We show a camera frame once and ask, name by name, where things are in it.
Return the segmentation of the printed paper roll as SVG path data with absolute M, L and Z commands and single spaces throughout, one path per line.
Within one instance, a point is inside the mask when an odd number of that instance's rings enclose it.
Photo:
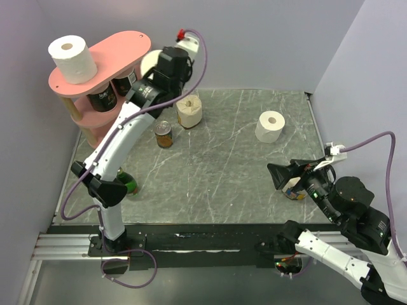
M 300 181 L 299 177 L 291 178 L 287 184 L 282 188 L 284 195 L 290 200 L 303 200 L 307 197 L 306 191 L 294 191 L 294 186 Z

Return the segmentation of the white paper roll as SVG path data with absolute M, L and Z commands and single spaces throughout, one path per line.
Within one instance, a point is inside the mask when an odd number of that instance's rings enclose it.
M 278 140 L 285 123 L 283 115 L 279 112 L 265 111 L 258 119 L 255 136 L 262 143 L 274 143 Z
M 86 83 L 97 74 L 97 65 L 80 36 L 67 35 L 54 40 L 48 46 L 48 53 L 69 84 Z
M 150 68 L 154 67 L 158 63 L 158 57 L 162 50 L 152 50 L 148 52 L 141 60 L 140 63 L 140 75 L 143 77 Z

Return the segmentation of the beige paper roll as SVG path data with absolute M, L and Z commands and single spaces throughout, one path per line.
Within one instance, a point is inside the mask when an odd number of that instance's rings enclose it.
M 202 119 L 202 102 L 197 95 L 188 95 L 176 102 L 178 123 L 184 129 L 190 129 L 199 124 Z

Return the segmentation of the black paper roll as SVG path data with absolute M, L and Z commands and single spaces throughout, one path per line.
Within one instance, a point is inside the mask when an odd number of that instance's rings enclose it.
M 102 85 L 87 96 L 93 110 L 97 112 L 108 112 L 117 105 L 117 97 L 110 82 Z

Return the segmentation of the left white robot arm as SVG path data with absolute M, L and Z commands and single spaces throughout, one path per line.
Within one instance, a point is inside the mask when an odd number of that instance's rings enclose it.
M 99 217 L 100 238 L 111 255 L 127 247 L 127 231 L 122 220 L 121 202 L 127 187 L 117 177 L 118 170 L 137 139 L 163 108 L 184 96 L 197 48 L 164 47 L 156 65 L 136 81 L 105 138 L 84 162 L 76 161 L 71 171 L 87 188 Z

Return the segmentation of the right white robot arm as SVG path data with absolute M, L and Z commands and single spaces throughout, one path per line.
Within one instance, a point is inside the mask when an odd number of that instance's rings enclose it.
M 338 250 L 293 220 L 285 222 L 271 250 L 316 259 L 350 281 L 369 304 L 406 304 L 406 263 L 397 256 L 390 219 L 371 207 L 375 195 L 360 179 L 336 178 L 333 166 L 323 165 L 321 159 L 293 159 L 286 166 L 269 163 L 267 169 L 277 190 L 297 178 L 294 190 L 305 191 L 368 260 Z

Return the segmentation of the pink three-tier shelf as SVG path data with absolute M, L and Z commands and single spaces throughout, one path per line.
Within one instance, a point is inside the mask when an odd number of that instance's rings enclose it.
M 150 38 L 142 32 L 126 30 L 117 32 L 90 47 L 98 73 L 88 82 L 72 85 L 65 81 L 59 68 L 54 68 L 48 84 L 63 101 L 72 120 L 81 129 L 89 145 L 96 148 L 117 118 L 124 97 L 117 96 L 117 103 L 107 112 L 97 112 L 87 95 L 137 64 L 151 49 Z

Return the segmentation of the food tin can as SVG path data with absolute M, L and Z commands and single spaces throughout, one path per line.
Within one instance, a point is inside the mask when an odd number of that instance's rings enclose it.
M 172 127 L 168 121 L 159 121 L 155 125 L 154 133 L 157 144 L 161 148 L 169 148 L 173 144 Z

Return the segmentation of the green glass bottle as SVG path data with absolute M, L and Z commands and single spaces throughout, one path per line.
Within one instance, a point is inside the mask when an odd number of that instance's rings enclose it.
M 122 167 L 118 169 L 116 178 L 127 188 L 127 195 L 134 196 L 138 193 L 138 185 L 132 175 L 125 172 Z

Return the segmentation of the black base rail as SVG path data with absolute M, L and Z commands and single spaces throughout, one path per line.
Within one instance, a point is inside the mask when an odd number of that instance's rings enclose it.
M 285 224 L 151 225 L 127 228 L 127 236 L 106 249 L 101 235 L 91 238 L 88 256 L 123 259 L 131 271 L 150 268 L 255 266 L 273 268 L 277 255 L 295 252 L 305 230 Z

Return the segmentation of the aluminium frame rail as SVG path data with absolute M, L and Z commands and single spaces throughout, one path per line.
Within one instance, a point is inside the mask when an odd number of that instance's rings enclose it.
M 88 259 L 90 239 L 94 236 L 95 234 L 40 234 L 17 304 L 30 304 L 42 263 Z

